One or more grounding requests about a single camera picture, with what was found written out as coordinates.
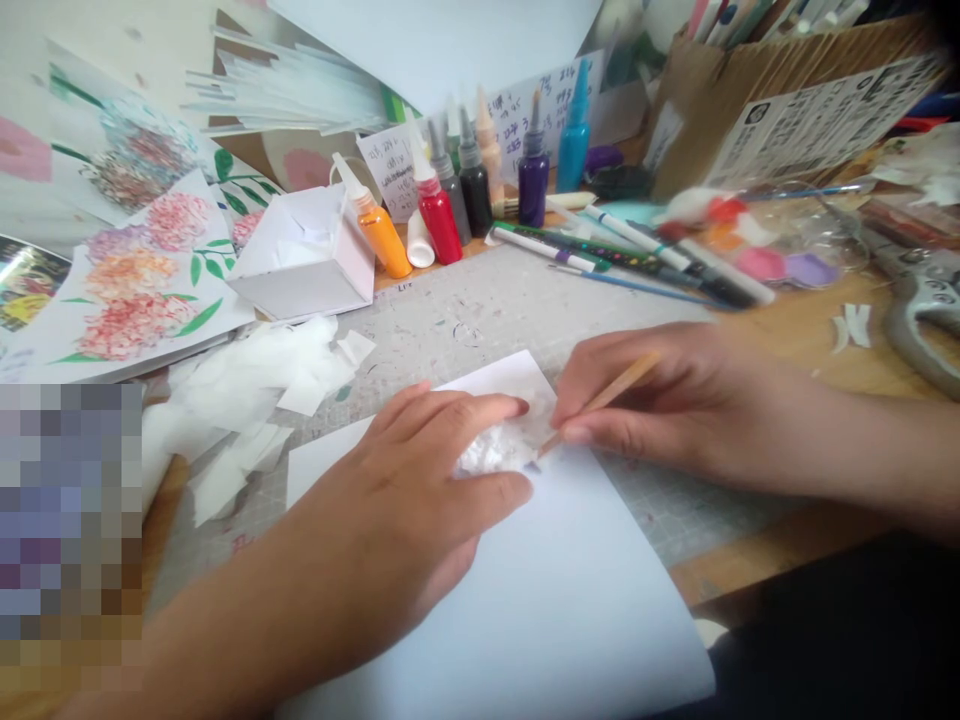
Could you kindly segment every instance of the red paint bottle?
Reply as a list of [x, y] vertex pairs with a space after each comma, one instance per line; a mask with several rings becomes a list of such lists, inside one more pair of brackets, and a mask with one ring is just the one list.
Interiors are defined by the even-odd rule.
[[449, 265], [463, 259], [460, 234], [453, 217], [450, 196], [440, 187], [440, 178], [433, 169], [420, 144], [419, 134], [411, 128], [410, 152], [413, 155], [413, 181], [420, 196], [420, 214], [433, 237], [433, 248], [441, 265]]

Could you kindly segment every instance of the blue paint bottle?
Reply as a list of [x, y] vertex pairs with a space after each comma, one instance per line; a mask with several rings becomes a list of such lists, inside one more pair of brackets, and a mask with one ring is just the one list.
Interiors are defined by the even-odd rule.
[[587, 162], [587, 149], [590, 147], [590, 125], [587, 112], [590, 100], [587, 98], [587, 79], [590, 68], [586, 58], [580, 60], [577, 72], [577, 86], [573, 91], [573, 100], [567, 110], [567, 124], [560, 135], [560, 161], [557, 164], [557, 192], [575, 192], [580, 189], [583, 178], [583, 166]]
[[547, 210], [547, 183], [550, 181], [550, 158], [543, 148], [540, 128], [540, 91], [533, 94], [530, 129], [523, 136], [523, 157], [517, 166], [520, 185], [520, 224], [543, 227]]

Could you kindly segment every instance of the purple paint bottle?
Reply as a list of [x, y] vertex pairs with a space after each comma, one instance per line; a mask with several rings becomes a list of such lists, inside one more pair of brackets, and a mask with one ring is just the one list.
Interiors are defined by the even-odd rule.
[[550, 180], [550, 158], [543, 150], [540, 129], [540, 91], [533, 94], [530, 129], [523, 136], [523, 157], [517, 167], [520, 185], [520, 224], [543, 227], [547, 209], [547, 183]]

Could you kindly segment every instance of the paper box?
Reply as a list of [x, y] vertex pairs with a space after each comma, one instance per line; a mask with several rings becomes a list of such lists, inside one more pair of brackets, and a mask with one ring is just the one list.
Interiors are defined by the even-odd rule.
[[733, 50], [677, 36], [643, 143], [663, 201], [693, 185], [823, 185], [947, 68], [924, 15]]
[[369, 305], [373, 269], [337, 184], [274, 197], [227, 282], [271, 319], [294, 322]]

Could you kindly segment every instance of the cutting mat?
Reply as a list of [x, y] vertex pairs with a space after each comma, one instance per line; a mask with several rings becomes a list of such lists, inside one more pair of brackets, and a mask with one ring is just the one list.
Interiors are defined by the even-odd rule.
[[[441, 385], [524, 348], [556, 387], [580, 340], [614, 330], [709, 320], [698, 306], [549, 270], [544, 260], [504, 245], [389, 288], [374, 304], [340, 316], [377, 349], [353, 382], [305, 418], [277, 411], [294, 428], [287, 450], [376, 413], [401, 388], [424, 378]], [[668, 567], [756, 532], [798, 507], [794, 500], [736, 493], [682, 473], [600, 453], [600, 462]], [[196, 475], [203, 460], [193, 468]], [[283, 513], [286, 459], [252, 475], [227, 520], [193, 527], [193, 497], [177, 510], [148, 613], [190, 580], [256, 540]]]

